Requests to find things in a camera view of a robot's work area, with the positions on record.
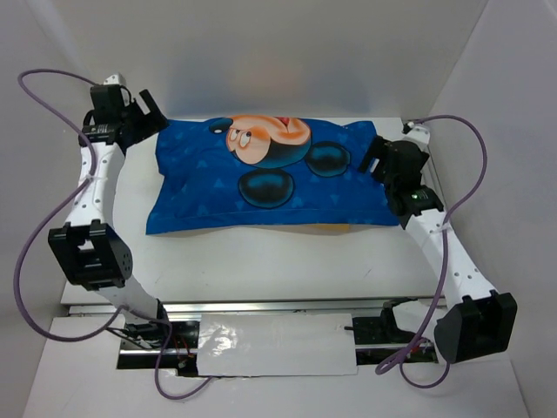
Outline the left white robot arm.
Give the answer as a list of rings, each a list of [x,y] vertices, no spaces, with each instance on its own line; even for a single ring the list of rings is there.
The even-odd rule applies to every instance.
[[[80,139],[80,179],[87,186],[72,200],[64,225],[49,231],[48,243],[66,279],[124,311],[130,336],[152,347],[171,339],[171,324],[157,298],[133,275],[131,249],[113,226],[117,181],[132,146],[161,132],[169,123],[152,95],[143,90],[144,113],[118,76],[90,89],[93,108]]]

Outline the orange pillowcase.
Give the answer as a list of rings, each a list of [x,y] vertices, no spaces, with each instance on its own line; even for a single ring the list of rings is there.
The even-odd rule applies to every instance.
[[[396,226],[366,170],[370,121],[235,115],[173,120],[158,135],[163,183],[150,235],[225,226]]]

